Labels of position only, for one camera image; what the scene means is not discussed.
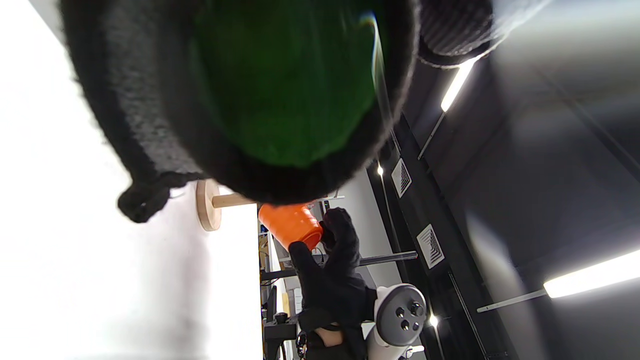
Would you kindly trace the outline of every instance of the knit fabric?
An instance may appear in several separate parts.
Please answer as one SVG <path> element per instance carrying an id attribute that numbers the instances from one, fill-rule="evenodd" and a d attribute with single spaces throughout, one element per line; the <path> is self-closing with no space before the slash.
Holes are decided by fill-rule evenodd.
<path id="1" fill-rule="evenodd" d="M 422 0 L 420 58 L 454 67 L 490 52 L 550 0 Z"/>
<path id="2" fill-rule="evenodd" d="M 60 0 L 68 52 L 95 118 L 132 185 L 118 207 L 134 222 L 161 210 L 171 188 L 215 178 L 259 202 L 325 196 L 349 180 L 399 118 L 415 66 L 417 0 L 384 0 L 391 116 L 376 104 L 345 147 L 308 168 L 265 164 L 232 144 L 200 102 L 189 62 L 202 0 Z"/>

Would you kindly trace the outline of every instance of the controller thumbstick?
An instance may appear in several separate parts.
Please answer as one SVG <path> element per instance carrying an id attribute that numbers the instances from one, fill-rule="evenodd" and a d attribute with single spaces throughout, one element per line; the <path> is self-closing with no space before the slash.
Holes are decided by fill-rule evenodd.
<path id="1" fill-rule="evenodd" d="M 411 311 L 411 314 L 415 316 L 422 316 L 424 314 L 424 308 L 415 301 L 413 304 L 409 305 L 409 311 Z"/>

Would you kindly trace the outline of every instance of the wrist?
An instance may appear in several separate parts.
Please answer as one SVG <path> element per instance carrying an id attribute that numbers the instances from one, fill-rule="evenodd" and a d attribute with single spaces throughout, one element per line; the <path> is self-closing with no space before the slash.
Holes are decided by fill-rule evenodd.
<path id="1" fill-rule="evenodd" d="M 334 347 L 344 342 L 344 334 L 340 330 L 334 331 L 319 327 L 314 332 L 322 339 L 325 347 Z"/>

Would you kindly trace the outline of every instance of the white vr controller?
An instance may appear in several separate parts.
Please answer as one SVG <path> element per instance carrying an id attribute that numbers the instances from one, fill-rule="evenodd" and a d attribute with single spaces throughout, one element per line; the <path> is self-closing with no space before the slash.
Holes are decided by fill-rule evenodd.
<path id="1" fill-rule="evenodd" d="M 397 360 L 418 338 L 427 320 L 426 302 L 413 285 L 377 289 L 376 326 L 367 335 L 369 360 Z"/>

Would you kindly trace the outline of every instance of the black ceiling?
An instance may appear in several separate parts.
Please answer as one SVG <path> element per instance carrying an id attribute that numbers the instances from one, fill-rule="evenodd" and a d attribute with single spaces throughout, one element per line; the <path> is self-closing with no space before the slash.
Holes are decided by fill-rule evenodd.
<path id="1" fill-rule="evenodd" d="M 546 23 L 521 29 L 474 67 L 425 161 L 417 153 L 454 72 L 419 65 L 415 73 L 396 128 L 413 184 L 399 200 L 388 179 L 386 191 L 392 217 L 401 217 L 400 247 L 415 246 L 417 233 L 433 224 L 447 258 L 443 270 L 423 264 L 422 279 L 405 265 L 440 304 L 434 308 L 450 316 L 450 329 L 439 334 L 443 350 L 429 349 L 430 358 L 480 356 L 476 337 L 461 328 L 469 326 L 463 311 L 443 305 L 458 301 L 442 285 L 448 272 L 487 356 L 640 358 L 640 281 L 475 312 L 640 249 L 640 32 L 626 32 L 635 25 L 612 22 L 611 14 L 584 19 L 590 25 L 583 27 L 567 20 L 559 31 L 562 17 L 552 10 L 541 18 Z M 378 178 L 372 174 L 372 185 L 384 201 Z"/>

